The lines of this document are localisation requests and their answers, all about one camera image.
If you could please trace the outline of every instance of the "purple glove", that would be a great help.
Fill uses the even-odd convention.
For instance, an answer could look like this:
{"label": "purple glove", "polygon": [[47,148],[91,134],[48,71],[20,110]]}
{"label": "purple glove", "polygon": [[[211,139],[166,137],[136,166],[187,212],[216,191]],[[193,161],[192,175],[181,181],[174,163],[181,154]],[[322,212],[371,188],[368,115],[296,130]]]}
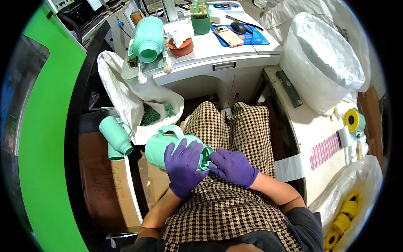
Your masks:
{"label": "purple glove", "polygon": [[196,171],[203,145],[193,141],[188,147],[186,138],[179,143],[174,154],[174,143],[170,143],[164,154],[165,169],[171,183],[169,188],[181,200],[204,179],[210,171]]}
{"label": "purple glove", "polygon": [[248,189],[259,174],[259,170],[253,168],[242,152],[217,149],[209,156],[214,164],[208,168],[218,174],[222,180]]}

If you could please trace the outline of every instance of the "yellow plastic ring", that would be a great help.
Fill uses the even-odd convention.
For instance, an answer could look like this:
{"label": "yellow plastic ring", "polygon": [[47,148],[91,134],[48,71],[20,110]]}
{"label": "yellow plastic ring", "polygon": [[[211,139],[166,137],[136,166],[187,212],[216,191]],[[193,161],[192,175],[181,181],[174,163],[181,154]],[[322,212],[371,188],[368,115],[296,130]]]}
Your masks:
{"label": "yellow plastic ring", "polygon": [[351,225],[353,224],[354,221],[355,221],[355,218],[352,218],[351,221],[350,221],[350,223],[347,225],[346,230],[351,227]]}
{"label": "yellow plastic ring", "polygon": [[350,219],[345,214],[339,214],[333,222],[333,227],[339,233],[344,233],[350,223]]}
{"label": "yellow plastic ring", "polygon": [[339,241],[340,234],[337,231],[332,231],[325,237],[325,250],[330,250],[336,246]]}
{"label": "yellow plastic ring", "polygon": [[356,131],[359,125],[358,112],[354,109],[347,110],[344,114],[344,125],[348,126],[350,132]]}
{"label": "yellow plastic ring", "polygon": [[356,211],[357,211],[357,203],[351,200],[344,202],[340,210],[342,214],[347,215],[349,218],[353,218],[355,216]]}
{"label": "yellow plastic ring", "polygon": [[357,216],[358,212],[359,212],[360,209],[361,209],[361,206],[362,206],[362,199],[358,198],[357,209],[355,210],[355,213],[354,213],[353,218]]}
{"label": "yellow plastic ring", "polygon": [[359,191],[358,191],[358,190],[354,190],[354,191],[350,192],[350,193],[347,195],[346,201],[351,200],[351,201],[355,201],[355,202],[358,203],[358,199],[359,199]]}

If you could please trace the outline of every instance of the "cardboard box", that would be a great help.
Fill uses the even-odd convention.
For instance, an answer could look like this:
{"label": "cardboard box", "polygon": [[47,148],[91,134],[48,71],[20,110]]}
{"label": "cardboard box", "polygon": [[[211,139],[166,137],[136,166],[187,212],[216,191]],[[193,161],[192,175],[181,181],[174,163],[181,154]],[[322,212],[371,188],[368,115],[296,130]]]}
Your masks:
{"label": "cardboard box", "polygon": [[84,197],[96,230],[138,232],[137,201],[132,197],[130,168],[125,161],[108,159],[108,143],[99,131],[79,136],[79,158]]}
{"label": "cardboard box", "polygon": [[137,164],[140,174],[144,174],[144,176],[141,177],[143,190],[148,208],[151,209],[168,190],[170,183],[169,176],[164,169],[150,164],[144,154]]}
{"label": "cardboard box", "polygon": [[358,92],[358,110],[365,117],[366,127],[364,133],[367,136],[369,145],[369,155],[375,155],[381,167],[386,164],[383,156],[382,145],[382,119],[379,109],[379,98],[374,87],[370,87],[367,92]]}

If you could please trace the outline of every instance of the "terracotta pot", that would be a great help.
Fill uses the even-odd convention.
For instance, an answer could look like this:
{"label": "terracotta pot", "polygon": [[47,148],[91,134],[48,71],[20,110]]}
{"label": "terracotta pot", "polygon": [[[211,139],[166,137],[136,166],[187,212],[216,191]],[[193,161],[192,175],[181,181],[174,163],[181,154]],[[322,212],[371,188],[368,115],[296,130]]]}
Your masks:
{"label": "terracotta pot", "polygon": [[174,45],[174,39],[171,38],[168,41],[168,47],[171,50],[171,53],[177,57],[188,55],[193,51],[192,38],[190,37],[186,39],[179,48]]}

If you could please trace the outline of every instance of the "blue mouse pad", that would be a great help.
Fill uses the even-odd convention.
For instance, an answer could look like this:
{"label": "blue mouse pad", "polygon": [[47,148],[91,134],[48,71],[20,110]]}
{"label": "blue mouse pad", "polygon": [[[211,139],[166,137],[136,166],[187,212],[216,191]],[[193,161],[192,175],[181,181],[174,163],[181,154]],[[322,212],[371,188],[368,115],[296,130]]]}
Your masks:
{"label": "blue mouse pad", "polygon": [[[231,31],[234,31],[234,29],[232,29],[231,25],[218,25],[218,26],[219,27],[226,26]],[[244,41],[244,45],[250,45],[251,38],[252,38],[252,45],[269,45],[270,44],[269,41],[267,41],[267,39],[265,37],[263,37],[263,35],[259,32],[259,30],[256,27],[248,26],[248,25],[245,25],[245,27],[248,30],[252,29],[253,35],[250,34],[249,32],[246,32],[244,35],[235,33]],[[217,37],[218,41],[221,43],[222,46],[228,47],[228,45],[220,37],[217,36],[217,34],[214,33],[214,35]]]}

